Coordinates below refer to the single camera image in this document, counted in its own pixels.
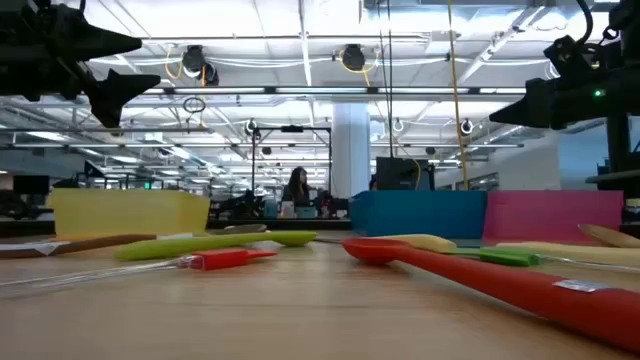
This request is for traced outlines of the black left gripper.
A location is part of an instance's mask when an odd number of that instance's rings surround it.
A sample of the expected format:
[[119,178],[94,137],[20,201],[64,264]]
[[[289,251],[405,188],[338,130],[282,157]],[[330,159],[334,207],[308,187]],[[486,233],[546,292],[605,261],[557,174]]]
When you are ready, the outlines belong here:
[[123,75],[110,69],[89,83],[83,63],[142,47],[142,41],[90,24],[87,0],[79,6],[51,0],[0,0],[0,96],[38,101],[45,94],[89,98],[91,113],[105,128],[118,128],[123,107],[161,82],[158,75]]

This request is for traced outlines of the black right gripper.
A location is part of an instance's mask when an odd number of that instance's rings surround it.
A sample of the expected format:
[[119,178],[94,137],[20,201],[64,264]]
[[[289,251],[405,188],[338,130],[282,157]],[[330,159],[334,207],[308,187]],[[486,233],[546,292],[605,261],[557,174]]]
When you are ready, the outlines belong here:
[[534,78],[525,82],[525,90],[520,100],[490,114],[489,120],[559,130],[609,115],[640,115],[640,67],[554,80]]

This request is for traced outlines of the green spatula clear handle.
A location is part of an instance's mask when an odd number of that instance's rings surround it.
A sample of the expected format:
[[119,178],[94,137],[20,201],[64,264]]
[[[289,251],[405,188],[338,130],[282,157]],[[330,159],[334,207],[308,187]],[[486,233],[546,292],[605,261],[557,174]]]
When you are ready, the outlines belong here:
[[569,258],[557,256],[543,255],[534,252],[519,249],[503,249],[503,248],[459,248],[448,255],[462,256],[467,258],[475,258],[479,261],[512,266],[512,267],[533,267],[541,265],[545,261],[559,262],[582,266],[595,269],[623,271],[631,273],[639,273],[640,268],[625,265],[615,265],[597,262],[578,261]]

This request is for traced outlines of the gold metal spoon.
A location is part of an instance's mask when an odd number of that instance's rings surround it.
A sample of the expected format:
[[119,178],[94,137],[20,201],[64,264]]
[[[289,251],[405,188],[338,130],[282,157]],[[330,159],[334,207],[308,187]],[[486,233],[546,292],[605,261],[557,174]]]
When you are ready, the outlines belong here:
[[585,235],[608,246],[640,249],[640,239],[617,230],[591,224],[579,224],[578,228]]

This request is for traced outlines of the brown wooden spoon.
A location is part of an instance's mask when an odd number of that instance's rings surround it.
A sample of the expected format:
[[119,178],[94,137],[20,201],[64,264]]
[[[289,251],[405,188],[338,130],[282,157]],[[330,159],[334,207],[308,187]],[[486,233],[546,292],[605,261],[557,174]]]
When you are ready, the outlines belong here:
[[[222,230],[214,230],[212,235],[232,235],[246,233],[263,233],[267,231],[264,224],[249,224],[240,226],[228,226]],[[68,253],[95,250],[106,247],[126,245],[146,240],[175,240],[204,238],[210,233],[181,233],[172,235],[148,235],[129,234],[115,235],[99,238],[90,238],[77,241],[41,241],[20,244],[0,244],[0,259],[41,258]]]

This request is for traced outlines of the red silicone spoon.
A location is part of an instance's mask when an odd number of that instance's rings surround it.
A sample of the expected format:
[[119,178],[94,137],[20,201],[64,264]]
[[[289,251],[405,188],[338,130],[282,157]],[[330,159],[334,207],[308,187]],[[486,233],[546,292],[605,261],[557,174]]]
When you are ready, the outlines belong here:
[[640,355],[640,293],[443,255],[391,239],[342,242],[367,264],[400,261],[484,293],[566,329]]

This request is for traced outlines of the green silicone spoon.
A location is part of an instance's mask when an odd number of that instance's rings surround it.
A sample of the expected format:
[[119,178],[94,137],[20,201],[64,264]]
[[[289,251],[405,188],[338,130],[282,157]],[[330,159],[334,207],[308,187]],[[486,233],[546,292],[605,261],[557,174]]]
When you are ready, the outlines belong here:
[[119,261],[167,259],[196,251],[244,246],[263,241],[272,241],[288,247],[299,247],[315,240],[317,236],[318,233],[313,231],[272,231],[144,240],[118,247],[114,252],[114,257]]

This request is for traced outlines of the red spatula clear handle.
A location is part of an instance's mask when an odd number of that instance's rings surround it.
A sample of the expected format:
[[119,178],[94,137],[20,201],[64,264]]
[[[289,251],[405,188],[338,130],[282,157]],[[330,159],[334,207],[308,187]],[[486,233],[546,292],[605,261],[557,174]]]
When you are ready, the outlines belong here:
[[85,282],[160,270],[193,269],[212,271],[239,267],[248,265],[255,259],[275,255],[276,252],[257,251],[244,248],[229,248],[192,253],[191,255],[155,263],[70,273],[51,277],[15,280],[0,283],[0,299],[24,297],[68,288]]

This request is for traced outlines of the monitor on black stand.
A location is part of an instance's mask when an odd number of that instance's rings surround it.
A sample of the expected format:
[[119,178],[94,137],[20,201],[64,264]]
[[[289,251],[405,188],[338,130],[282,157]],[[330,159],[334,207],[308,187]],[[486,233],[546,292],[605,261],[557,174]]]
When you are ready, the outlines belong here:
[[610,172],[625,171],[631,151],[628,115],[624,112],[609,115],[606,120],[606,133]]

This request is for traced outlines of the pink plastic bin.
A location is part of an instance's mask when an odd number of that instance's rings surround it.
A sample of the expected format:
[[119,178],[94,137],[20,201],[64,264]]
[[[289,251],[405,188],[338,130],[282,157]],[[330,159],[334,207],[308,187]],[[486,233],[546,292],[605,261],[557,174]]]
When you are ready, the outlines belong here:
[[596,246],[581,224],[617,230],[622,223],[621,191],[523,190],[488,194],[483,241],[548,242]]

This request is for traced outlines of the grey desk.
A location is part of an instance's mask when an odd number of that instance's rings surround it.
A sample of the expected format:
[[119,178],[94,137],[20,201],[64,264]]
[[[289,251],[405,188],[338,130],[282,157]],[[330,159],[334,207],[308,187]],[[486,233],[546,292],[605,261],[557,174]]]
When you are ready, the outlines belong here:
[[588,177],[587,184],[595,184],[599,190],[640,190],[640,169],[626,170]]

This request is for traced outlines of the black background monitor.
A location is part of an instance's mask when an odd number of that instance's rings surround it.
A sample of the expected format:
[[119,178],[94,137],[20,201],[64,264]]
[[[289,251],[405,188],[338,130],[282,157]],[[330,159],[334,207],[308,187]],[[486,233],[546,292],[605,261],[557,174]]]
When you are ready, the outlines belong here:
[[47,195],[50,177],[47,175],[14,175],[13,191],[20,195]]
[[428,160],[400,157],[376,158],[378,190],[434,191],[435,166]]

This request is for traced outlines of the blue plastic bin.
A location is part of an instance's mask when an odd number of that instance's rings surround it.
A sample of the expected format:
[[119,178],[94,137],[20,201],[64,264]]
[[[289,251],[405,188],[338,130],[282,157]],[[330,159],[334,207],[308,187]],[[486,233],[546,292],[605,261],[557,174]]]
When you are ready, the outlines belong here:
[[484,191],[365,191],[349,200],[349,216],[363,236],[474,239],[482,236],[487,203]]

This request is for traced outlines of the white building column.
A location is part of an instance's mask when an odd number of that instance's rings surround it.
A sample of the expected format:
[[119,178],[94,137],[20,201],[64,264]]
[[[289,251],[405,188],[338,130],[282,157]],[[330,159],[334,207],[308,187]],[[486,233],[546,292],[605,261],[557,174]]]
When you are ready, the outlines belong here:
[[370,116],[366,103],[334,103],[333,195],[350,198],[369,189]]

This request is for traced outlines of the black background station frame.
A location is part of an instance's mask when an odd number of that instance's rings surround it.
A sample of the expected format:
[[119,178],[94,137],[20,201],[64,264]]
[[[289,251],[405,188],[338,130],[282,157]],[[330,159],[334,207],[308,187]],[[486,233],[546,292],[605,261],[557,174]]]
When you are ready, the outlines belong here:
[[255,170],[256,170],[256,149],[257,149],[257,134],[262,130],[265,131],[265,134],[261,136],[261,141],[266,140],[269,135],[273,131],[279,131],[281,133],[302,133],[305,131],[311,131],[314,135],[316,135],[319,139],[321,139],[318,134],[319,131],[326,131],[328,134],[328,141],[324,142],[324,145],[328,148],[328,190],[332,190],[332,175],[333,175],[333,131],[330,127],[316,127],[316,126],[302,126],[302,125],[283,125],[283,126],[267,126],[267,127],[259,127],[258,125],[253,125],[251,129],[251,190],[254,191],[256,188],[255,185]]

